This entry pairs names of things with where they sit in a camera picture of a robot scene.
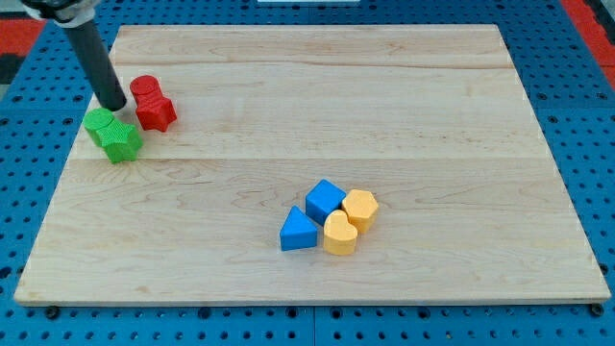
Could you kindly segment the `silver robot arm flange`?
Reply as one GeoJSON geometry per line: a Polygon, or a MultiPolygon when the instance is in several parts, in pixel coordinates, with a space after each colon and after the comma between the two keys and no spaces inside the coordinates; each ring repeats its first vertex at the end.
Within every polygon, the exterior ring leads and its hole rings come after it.
{"type": "Polygon", "coordinates": [[[92,20],[101,0],[20,0],[25,12],[37,20],[53,20],[75,27],[92,20]]]}

